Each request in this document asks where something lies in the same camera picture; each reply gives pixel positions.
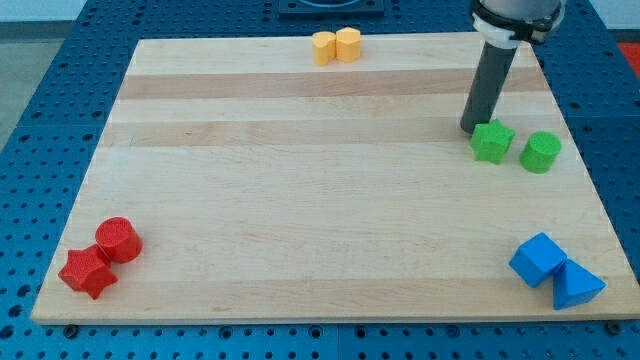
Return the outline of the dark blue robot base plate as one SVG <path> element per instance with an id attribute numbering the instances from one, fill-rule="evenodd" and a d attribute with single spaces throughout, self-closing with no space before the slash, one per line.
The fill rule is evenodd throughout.
<path id="1" fill-rule="evenodd" d="M 302 15 L 383 15 L 385 0 L 276 0 L 280 17 Z"/>

